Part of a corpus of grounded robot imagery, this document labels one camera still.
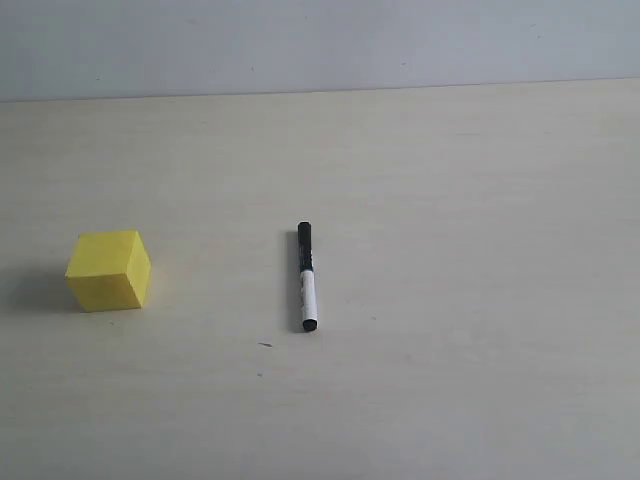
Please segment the black and white whiteboard marker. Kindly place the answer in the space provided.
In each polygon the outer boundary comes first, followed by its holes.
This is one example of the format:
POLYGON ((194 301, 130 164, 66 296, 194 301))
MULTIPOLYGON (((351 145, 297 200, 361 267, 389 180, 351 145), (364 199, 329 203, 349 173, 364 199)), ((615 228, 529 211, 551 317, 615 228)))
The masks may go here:
POLYGON ((305 332, 312 332, 318 327, 318 306, 312 256, 312 228, 309 222, 303 221, 298 224, 297 237, 302 328, 305 332))

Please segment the yellow foam cube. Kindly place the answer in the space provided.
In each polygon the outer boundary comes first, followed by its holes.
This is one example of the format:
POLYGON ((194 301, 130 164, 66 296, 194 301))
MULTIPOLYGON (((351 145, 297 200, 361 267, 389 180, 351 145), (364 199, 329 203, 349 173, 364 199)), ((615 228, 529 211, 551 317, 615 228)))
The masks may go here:
POLYGON ((83 233, 65 279, 86 312, 138 309, 146 303, 151 260, 137 230, 83 233))

